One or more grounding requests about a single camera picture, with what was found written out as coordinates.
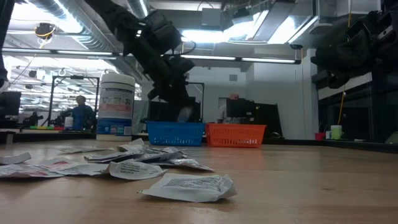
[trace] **person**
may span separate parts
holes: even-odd
[[[229,98],[231,100],[237,100],[237,99],[239,99],[239,95],[238,94],[232,94]],[[218,114],[219,114],[219,116],[218,116],[218,119],[217,119],[217,123],[219,123],[219,124],[238,124],[239,123],[238,118],[229,118],[229,117],[227,117],[227,115],[226,115],[226,104],[221,105],[218,108]]]
[[[86,105],[86,98],[84,96],[77,96],[77,107],[72,109],[73,130],[90,129],[95,120],[95,113],[93,109]]]

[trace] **red object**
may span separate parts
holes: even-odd
[[[322,141],[326,138],[326,133],[315,133],[315,140]]]
[[[266,125],[206,124],[207,144],[213,147],[261,147]]]

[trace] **container label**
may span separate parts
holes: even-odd
[[[97,124],[97,134],[130,136],[131,119],[99,118]]]
[[[133,91],[119,88],[102,88],[98,116],[100,118],[131,119],[133,100]]]

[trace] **wooden table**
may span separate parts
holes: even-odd
[[[116,145],[92,140],[25,143],[0,146],[0,154],[29,151],[29,162],[35,163],[60,156],[56,149],[65,146]],[[3,179],[0,222],[398,223],[398,155],[313,146],[200,147],[188,153],[217,174],[229,174],[238,195],[216,203],[189,203],[137,194],[160,177]],[[82,154],[66,157],[82,161]]]

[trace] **air vent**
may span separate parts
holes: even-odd
[[[229,75],[229,81],[230,82],[237,82],[238,81],[238,75]]]

